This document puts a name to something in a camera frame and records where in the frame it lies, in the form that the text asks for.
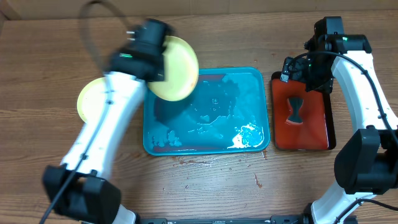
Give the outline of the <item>yellow-green plate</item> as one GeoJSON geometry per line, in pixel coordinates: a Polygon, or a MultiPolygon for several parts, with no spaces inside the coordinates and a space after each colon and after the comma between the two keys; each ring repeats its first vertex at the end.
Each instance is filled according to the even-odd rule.
{"type": "Polygon", "coordinates": [[[102,115],[106,101],[105,77],[89,82],[80,92],[76,108],[85,122],[97,121],[102,115]]]}
{"type": "Polygon", "coordinates": [[[148,83],[149,90],[166,101],[188,97],[198,82],[199,64],[195,51],[183,39],[167,36],[164,56],[164,81],[148,83]]]}

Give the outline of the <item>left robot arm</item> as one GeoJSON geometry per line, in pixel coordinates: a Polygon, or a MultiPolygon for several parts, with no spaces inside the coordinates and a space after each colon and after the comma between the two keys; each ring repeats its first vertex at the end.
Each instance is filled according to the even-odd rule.
{"type": "Polygon", "coordinates": [[[146,19],[130,31],[132,39],[102,67],[103,107],[87,121],[59,166],[47,166],[42,182],[51,212],[82,223],[136,223],[137,215],[121,203],[121,191],[109,182],[114,158],[128,124],[140,106],[147,83],[164,80],[168,24],[146,19]]]}

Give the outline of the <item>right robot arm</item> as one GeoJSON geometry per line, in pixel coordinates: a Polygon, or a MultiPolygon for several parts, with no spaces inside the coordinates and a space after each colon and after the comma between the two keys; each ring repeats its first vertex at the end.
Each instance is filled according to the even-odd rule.
{"type": "Polygon", "coordinates": [[[301,82],[306,91],[329,94],[338,82],[353,135],[335,157],[335,181],[291,223],[356,223],[353,212],[397,187],[397,116],[378,82],[365,35],[344,32],[340,16],[314,25],[305,52],[284,61],[284,83],[301,82]]]}

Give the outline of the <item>red and black tray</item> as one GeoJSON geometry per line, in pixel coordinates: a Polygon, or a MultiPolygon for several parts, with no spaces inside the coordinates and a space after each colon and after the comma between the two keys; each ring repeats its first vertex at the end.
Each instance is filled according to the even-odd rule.
{"type": "Polygon", "coordinates": [[[294,80],[282,82],[281,72],[271,76],[274,144],[281,150],[325,151],[336,146],[330,96],[319,91],[305,91],[305,84],[294,80]],[[288,98],[299,97],[302,124],[287,122],[290,114],[288,98]]]}

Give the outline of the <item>teal plastic tray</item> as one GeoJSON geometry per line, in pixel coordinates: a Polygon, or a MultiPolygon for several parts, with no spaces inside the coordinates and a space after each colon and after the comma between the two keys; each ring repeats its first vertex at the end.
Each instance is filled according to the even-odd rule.
{"type": "Polygon", "coordinates": [[[143,146],[153,156],[258,152],[270,141],[263,76],[255,68],[201,69],[181,101],[146,94],[143,146]]]}

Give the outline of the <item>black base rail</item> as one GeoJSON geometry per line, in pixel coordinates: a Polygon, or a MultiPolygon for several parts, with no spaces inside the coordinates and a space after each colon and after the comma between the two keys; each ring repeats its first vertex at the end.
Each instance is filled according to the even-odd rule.
{"type": "Polygon", "coordinates": [[[212,218],[212,219],[180,219],[139,218],[138,224],[314,224],[305,214],[273,215],[269,218],[212,218]]]}

